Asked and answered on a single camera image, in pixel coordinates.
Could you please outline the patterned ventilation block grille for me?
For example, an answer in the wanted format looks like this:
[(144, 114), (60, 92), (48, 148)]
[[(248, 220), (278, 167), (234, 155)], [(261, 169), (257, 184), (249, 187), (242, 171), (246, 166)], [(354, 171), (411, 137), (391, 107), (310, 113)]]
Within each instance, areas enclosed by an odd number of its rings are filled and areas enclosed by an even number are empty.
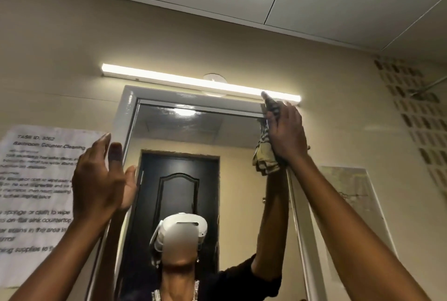
[(447, 105), (433, 89), (422, 97), (409, 97), (409, 91), (429, 84), (417, 66), (379, 55), (373, 57), (373, 63), (431, 179), (447, 202)]

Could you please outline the thin metal rod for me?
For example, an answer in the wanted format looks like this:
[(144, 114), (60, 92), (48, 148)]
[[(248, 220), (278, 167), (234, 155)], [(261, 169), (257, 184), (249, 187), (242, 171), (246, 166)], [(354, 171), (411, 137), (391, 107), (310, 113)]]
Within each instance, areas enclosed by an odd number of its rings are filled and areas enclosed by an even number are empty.
[(410, 98), (422, 97), (422, 95), (424, 93), (428, 92), (430, 89), (433, 89), (434, 87), (436, 87), (446, 81), (447, 81), (447, 75), (442, 78), (437, 79), (436, 81), (434, 81), (432, 83), (429, 83), (428, 85), (426, 85), (420, 89), (409, 91), (409, 97)]

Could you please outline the pale paper sheet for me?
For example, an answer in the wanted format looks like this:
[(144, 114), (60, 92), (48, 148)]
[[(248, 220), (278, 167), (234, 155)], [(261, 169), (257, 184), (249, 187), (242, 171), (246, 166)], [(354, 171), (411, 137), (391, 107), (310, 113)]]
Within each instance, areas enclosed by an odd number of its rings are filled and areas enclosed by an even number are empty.
[[(381, 241), (396, 254), (396, 246), (367, 170), (365, 168), (329, 165), (318, 165), (317, 167), (344, 201), (355, 210)], [(320, 221), (314, 211), (312, 211), (312, 224), (316, 231), (317, 250), (323, 277), (341, 288), (341, 280), (323, 240), (322, 232), (320, 231)]]

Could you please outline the person's left forearm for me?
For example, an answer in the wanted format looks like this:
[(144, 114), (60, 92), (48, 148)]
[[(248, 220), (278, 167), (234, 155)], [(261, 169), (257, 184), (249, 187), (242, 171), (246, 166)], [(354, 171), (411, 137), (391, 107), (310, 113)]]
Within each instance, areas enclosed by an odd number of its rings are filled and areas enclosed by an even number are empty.
[(97, 209), (74, 217), (67, 231), (9, 301), (66, 301), (115, 209)]

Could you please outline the person's right hand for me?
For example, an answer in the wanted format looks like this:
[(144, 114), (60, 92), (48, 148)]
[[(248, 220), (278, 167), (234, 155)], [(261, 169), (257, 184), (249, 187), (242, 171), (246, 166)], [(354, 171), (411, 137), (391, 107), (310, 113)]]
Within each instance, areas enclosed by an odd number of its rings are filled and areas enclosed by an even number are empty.
[(304, 132), (301, 117), (301, 127), (292, 122), (280, 122), (277, 127), (269, 127), (270, 140), (276, 155), (293, 167), (299, 157), (308, 154), (309, 146)]

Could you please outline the white framed wall mirror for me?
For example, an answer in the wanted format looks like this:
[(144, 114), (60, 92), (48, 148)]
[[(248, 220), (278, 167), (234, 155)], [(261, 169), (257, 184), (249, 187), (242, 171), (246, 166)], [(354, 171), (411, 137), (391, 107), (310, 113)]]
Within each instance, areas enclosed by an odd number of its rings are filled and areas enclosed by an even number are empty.
[(265, 176), (252, 152), (265, 126), (263, 104), (156, 91), (133, 105), (125, 158), (139, 160), (135, 200), (119, 228), (110, 297), (95, 272), (87, 301), (162, 301), (165, 237), (198, 244), (191, 264), (193, 301), (206, 297), (222, 266), (254, 251), (253, 235), (265, 206)]

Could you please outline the white tube light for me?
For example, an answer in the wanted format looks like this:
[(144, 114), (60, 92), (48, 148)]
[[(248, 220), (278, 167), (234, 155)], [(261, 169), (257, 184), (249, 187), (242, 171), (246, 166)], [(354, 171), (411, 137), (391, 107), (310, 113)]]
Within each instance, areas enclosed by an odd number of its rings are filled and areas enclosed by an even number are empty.
[(265, 92), (273, 99), (288, 101), (294, 104), (299, 104), (302, 100), (300, 95), (240, 86), (229, 84), (226, 82), (218, 82), (213, 79), (185, 77), (105, 63), (102, 64), (101, 71), (105, 77), (122, 78), (144, 83), (167, 85), (182, 89), (200, 90), (213, 94), (223, 94), (243, 98), (258, 99), (261, 97), (261, 93)]

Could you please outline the white printed instruction sheet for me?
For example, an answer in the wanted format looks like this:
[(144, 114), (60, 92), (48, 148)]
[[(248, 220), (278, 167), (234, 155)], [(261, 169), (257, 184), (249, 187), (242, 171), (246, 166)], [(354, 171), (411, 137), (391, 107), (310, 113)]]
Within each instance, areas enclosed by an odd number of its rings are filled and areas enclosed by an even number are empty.
[(19, 287), (73, 219), (71, 179), (102, 131), (15, 125), (0, 141), (0, 288)]

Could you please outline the person's left hand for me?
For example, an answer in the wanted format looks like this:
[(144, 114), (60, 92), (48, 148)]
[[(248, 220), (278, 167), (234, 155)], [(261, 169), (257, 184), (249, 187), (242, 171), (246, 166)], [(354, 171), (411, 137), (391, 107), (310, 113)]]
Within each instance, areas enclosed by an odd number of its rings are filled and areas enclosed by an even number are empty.
[(126, 181), (123, 154), (122, 144), (111, 142), (106, 133), (79, 157), (71, 180), (74, 217), (106, 208), (115, 209), (112, 217), (127, 212), (120, 210)]

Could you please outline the checked beige cleaning cloth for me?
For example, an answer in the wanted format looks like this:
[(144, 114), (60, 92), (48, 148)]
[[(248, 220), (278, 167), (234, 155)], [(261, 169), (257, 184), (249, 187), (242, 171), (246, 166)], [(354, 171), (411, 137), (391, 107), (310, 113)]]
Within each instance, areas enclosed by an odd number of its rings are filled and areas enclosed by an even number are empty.
[[(261, 97), (264, 100), (263, 113), (266, 116), (267, 112), (271, 112), (278, 121), (280, 118), (280, 104), (275, 101), (266, 91), (261, 93)], [(267, 119), (259, 119), (261, 135), (256, 145), (253, 166), (256, 167), (256, 171), (260, 172), (263, 176), (268, 176), (282, 169), (286, 163), (285, 161), (276, 155), (271, 145), (269, 126)]]

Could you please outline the person's right forearm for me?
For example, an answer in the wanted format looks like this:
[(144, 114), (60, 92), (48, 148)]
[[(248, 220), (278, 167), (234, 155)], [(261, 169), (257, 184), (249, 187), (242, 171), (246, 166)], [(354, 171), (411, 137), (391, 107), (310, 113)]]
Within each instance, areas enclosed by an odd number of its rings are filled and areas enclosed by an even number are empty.
[(288, 152), (282, 157), (319, 221), (326, 247), (351, 301), (431, 301), (309, 155)]

